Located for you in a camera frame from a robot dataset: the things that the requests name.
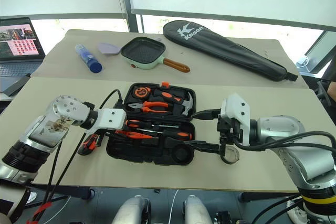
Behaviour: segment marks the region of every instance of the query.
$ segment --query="kason logo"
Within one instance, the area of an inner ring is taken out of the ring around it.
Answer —
[[[196,35],[199,31],[201,31],[202,29],[204,29],[203,26],[200,26],[200,27],[197,28],[196,30],[194,30],[195,28],[190,28],[190,29],[188,29],[188,25],[189,25],[189,24],[190,24],[190,23],[184,25],[184,26],[182,27],[182,30],[181,30],[180,28],[177,30],[177,32],[181,35],[181,37],[184,37],[185,40],[190,39],[191,37],[193,37],[194,35]]]

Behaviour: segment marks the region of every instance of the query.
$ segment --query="blue bottle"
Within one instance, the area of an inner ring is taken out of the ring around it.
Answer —
[[[90,53],[90,51],[82,44],[75,46],[76,53],[82,58],[82,60],[88,65],[89,69],[93,73],[99,73],[102,69],[102,65],[96,60],[96,58]]]

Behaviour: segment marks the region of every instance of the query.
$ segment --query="wooden pan handle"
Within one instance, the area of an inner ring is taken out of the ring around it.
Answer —
[[[184,72],[184,73],[190,72],[190,68],[187,65],[176,62],[176,61],[173,61],[173,60],[169,60],[169,59],[164,58],[163,59],[163,64],[165,64],[167,66],[170,66],[172,68],[175,68],[178,71],[181,71],[181,72]]]

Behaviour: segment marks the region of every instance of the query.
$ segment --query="beige table surface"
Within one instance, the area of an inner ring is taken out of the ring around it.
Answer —
[[[132,68],[121,54],[106,56],[99,52],[97,44],[107,42],[124,46],[139,36],[160,38],[166,45],[164,55],[184,63],[191,69],[182,73],[166,65],[159,64],[151,70]],[[252,51],[275,61],[294,74],[299,74],[293,62],[287,57],[277,40],[232,38]],[[92,73],[75,52],[75,45],[84,44],[103,65],[100,73]],[[62,77],[114,81],[174,82],[185,84],[207,84],[224,86],[307,88],[301,76],[297,81],[274,82],[229,62],[211,57],[166,39],[159,34],[118,33],[112,31],[69,30],[64,39],[46,56],[44,63],[33,74],[39,77]]]
[[[65,78],[31,78],[22,91],[0,116],[0,156],[17,141],[20,134],[47,105],[60,94],[75,95],[81,101],[92,102],[98,107],[107,94],[119,88],[123,96],[131,82],[97,81]],[[307,131],[322,130],[336,135],[336,127],[322,105],[308,89],[255,88],[233,86],[185,85],[196,92],[196,108],[219,108],[222,100],[237,92],[251,107],[251,118],[278,114],[292,115],[302,121]],[[112,107],[116,97],[106,107]],[[196,139],[218,143],[216,120],[193,120]],[[58,178],[84,130],[73,126],[64,140],[57,164]],[[158,166],[152,163],[131,163],[114,159],[106,153],[107,139],[102,147],[89,156],[76,155],[62,180],[62,185],[150,187],[150,188],[199,188],[219,190],[296,190],[282,162],[272,151],[247,152],[240,150],[240,160],[234,165],[224,164],[215,154],[195,151],[193,161],[187,166]],[[51,154],[41,167],[35,183],[46,184],[53,162]]]

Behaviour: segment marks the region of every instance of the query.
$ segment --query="black tool case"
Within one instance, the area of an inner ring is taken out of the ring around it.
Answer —
[[[139,98],[135,95],[135,91],[142,90],[142,88],[149,88],[149,94],[146,97]],[[166,102],[162,96],[154,95],[157,91],[168,92],[176,97],[184,100],[189,100],[189,94],[193,99],[193,104],[188,111],[187,116],[182,115],[184,106],[176,103]],[[153,110],[167,110],[168,113],[161,112],[143,112],[140,108],[134,109],[129,106],[133,103],[148,102],[165,102],[170,106],[164,108],[161,106],[154,106]],[[124,110],[127,113],[127,120],[140,120],[142,122],[150,122],[153,125],[170,125],[173,127],[151,126],[146,130],[153,130],[158,132],[179,131],[191,134],[188,140],[195,139],[195,127],[190,122],[191,115],[196,112],[196,95],[195,92],[188,88],[177,86],[170,86],[168,83],[154,84],[154,83],[135,83],[133,84],[124,99]],[[131,139],[116,134],[115,132],[109,136],[106,151],[114,157],[132,162],[154,162],[156,165],[187,165],[194,157],[194,149],[186,144],[184,141],[171,136],[164,136],[160,133],[139,131],[136,127],[128,127],[125,125],[125,131],[134,131],[141,134],[152,135],[158,137],[155,139]]]

